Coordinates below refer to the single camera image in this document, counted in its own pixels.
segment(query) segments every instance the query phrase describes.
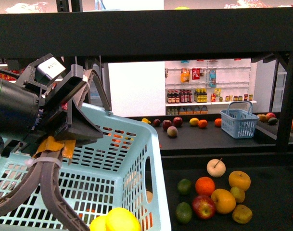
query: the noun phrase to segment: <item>red apple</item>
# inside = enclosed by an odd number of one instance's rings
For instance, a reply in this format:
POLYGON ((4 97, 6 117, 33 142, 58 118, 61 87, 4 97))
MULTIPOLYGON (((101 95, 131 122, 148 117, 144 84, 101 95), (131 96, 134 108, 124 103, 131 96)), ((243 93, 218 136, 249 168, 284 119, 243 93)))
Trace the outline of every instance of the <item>red apple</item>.
POLYGON ((154 119, 153 124, 154 124, 155 127, 159 127, 160 124, 161 124, 160 119, 154 119))
POLYGON ((183 119, 181 117, 175 117, 173 119, 173 124, 175 127, 179 128, 183 124, 183 119))
POLYGON ((192 201, 192 209, 196 216, 202 220, 210 219, 216 213, 215 202, 206 195, 196 196, 192 201))
POLYGON ((162 128, 164 129, 164 131, 167 131, 167 129, 172 126, 172 122, 171 120, 168 120, 168 119, 165 119, 163 122, 162 122, 162 128))
POLYGON ((268 121, 270 118, 276 118, 276 115, 273 114, 273 113, 267 113, 266 118, 267 118, 267 121, 268 121))

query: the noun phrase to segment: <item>green lime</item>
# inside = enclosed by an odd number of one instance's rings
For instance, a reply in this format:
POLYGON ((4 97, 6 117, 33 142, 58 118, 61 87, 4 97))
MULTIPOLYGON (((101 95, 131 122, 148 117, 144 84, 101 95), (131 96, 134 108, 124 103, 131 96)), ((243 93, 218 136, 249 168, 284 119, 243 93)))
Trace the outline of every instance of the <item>green lime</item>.
POLYGON ((177 190, 180 195, 188 195, 191 190, 192 183, 188 179, 182 179, 178 184, 177 184, 177 190))
POLYGON ((181 224, 187 224, 192 218, 192 209, 186 202, 182 202, 176 207, 176 219, 181 224))

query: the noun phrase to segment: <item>product on shelf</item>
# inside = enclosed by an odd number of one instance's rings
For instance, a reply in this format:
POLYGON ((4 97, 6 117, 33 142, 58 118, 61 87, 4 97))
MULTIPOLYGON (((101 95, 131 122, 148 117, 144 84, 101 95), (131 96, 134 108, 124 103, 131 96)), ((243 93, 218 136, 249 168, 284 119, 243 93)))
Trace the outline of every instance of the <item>product on shelf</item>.
POLYGON ((215 69, 211 69, 209 72, 209 86, 211 88, 216 87, 216 70, 215 69))
POLYGON ((180 81, 182 83, 187 83, 190 80, 190 71, 187 68, 182 68, 180 73, 180 81))

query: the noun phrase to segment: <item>light blue basket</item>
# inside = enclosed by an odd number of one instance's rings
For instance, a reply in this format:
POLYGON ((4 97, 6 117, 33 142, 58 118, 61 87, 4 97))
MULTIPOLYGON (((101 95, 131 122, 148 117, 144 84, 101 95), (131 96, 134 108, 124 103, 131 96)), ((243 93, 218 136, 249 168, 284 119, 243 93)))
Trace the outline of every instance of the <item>light blue basket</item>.
MULTIPOLYGON (((72 164, 60 170, 60 191, 86 224, 114 207, 124 207, 139 220, 142 231, 170 231, 165 182, 158 135, 143 122, 113 115, 101 107, 83 104, 84 114, 103 131, 96 143, 75 148, 72 164), (146 172, 149 163, 151 174, 146 172), (153 199, 146 200, 151 186, 153 199)), ((29 155, 12 153, 0 159, 0 197, 27 173, 29 155)), ((40 186, 16 210, 0 217, 2 231, 65 229, 46 209, 40 186)))
POLYGON ((221 114, 221 128, 231 137, 236 139, 252 138, 254 136, 255 127, 259 117, 252 114, 252 103, 246 102, 231 102, 227 110, 220 111, 221 114), (248 111, 241 109, 230 109, 229 107, 234 103, 249 103, 248 111))

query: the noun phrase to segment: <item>yellow lemon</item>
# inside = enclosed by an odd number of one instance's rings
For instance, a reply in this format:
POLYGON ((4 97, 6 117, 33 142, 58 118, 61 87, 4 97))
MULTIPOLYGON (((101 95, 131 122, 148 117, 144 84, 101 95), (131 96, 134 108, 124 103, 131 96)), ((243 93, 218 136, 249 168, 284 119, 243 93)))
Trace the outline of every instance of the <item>yellow lemon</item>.
POLYGON ((185 7, 185 6, 179 6, 179 7, 175 8, 175 10, 190 10, 190 8, 185 7))
POLYGON ((141 231, 141 225, 129 210, 117 207, 107 214, 106 231, 141 231))
POLYGON ((106 231, 106 218, 107 216, 96 217, 90 224, 90 231, 106 231))
POLYGON ((149 121, 149 120, 146 119, 146 118, 143 118, 141 121, 144 122, 144 123, 147 123, 147 124, 150 124, 150 123, 151 123, 151 121, 149 121))
POLYGON ((192 118, 190 121, 189 121, 190 125, 191 126, 198 126, 199 124, 199 119, 198 118, 192 118))

